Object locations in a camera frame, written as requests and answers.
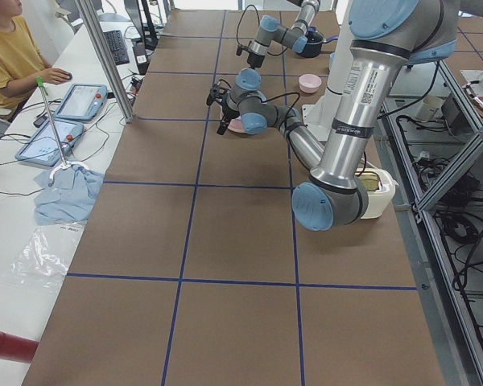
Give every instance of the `white desk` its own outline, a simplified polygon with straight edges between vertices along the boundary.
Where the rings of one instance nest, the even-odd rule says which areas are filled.
[[[129,25],[130,23],[102,23],[104,31],[120,29],[123,32]],[[121,78],[128,76],[129,70],[137,72],[130,42],[126,42],[126,45],[130,62],[118,66]],[[72,82],[75,83],[108,84],[85,27],[75,35],[56,61],[55,67],[70,71],[73,74]],[[130,78],[127,78],[124,84],[129,82]],[[58,86],[47,84],[48,99],[51,101],[63,97],[70,85],[71,83]],[[36,90],[26,106],[40,101],[42,99],[39,90]],[[98,117],[105,112],[111,101],[113,100],[107,102]],[[43,106],[40,105],[36,109],[28,109],[19,114],[7,133],[32,135],[36,130],[32,122],[42,110]],[[123,131],[122,118],[122,112],[115,105],[101,120],[99,126],[109,133],[110,137],[104,149],[85,161],[92,170],[104,173],[109,166]],[[78,159],[86,158],[100,148],[105,137],[104,133],[93,127],[76,144],[73,153]],[[15,141],[0,141],[0,163],[13,161],[20,147],[21,145]],[[34,177],[45,169],[21,162],[0,166],[0,191],[18,193],[35,191],[39,187],[34,182]],[[36,196],[37,194],[28,197],[0,194],[0,331],[39,340],[52,312],[56,294],[8,285],[2,279],[2,274],[9,269],[10,263],[20,254],[37,228],[34,221]],[[27,364],[0,359],[0,386],[20,385],[27,369]]]

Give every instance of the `plastic bag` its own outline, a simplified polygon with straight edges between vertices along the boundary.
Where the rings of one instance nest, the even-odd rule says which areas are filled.
[[[84,225],[79,223],[37,228],[23,251],[3,274],[4,281],[58,293],[83,230]]]

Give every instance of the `black keyboard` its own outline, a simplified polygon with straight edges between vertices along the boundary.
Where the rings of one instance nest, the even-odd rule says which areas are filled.
[[[104,32],[105,41],[109,46],[109,50],[113,54],[114,63],[119,64],[129,63],[129,55],[127,54],[126,42],[123,39],[120,30]]]

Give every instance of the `yellow shirt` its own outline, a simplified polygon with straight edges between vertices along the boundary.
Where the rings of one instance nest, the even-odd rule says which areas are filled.
[[[45,67],[27,22],[22,16],[13,18],[13,32],[0,31],[0,88],[11,80],[21,79]],[[15,110],[32,91],[8,98],[0,92],[0,107]]]

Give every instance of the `person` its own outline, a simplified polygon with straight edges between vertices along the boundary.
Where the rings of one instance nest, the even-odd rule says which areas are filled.
[[[12,110],[9,121],[34,92],[36,77],[50,84],[72,78],[43,58],[22,12],[19,0],[0,0],[0,107]]]

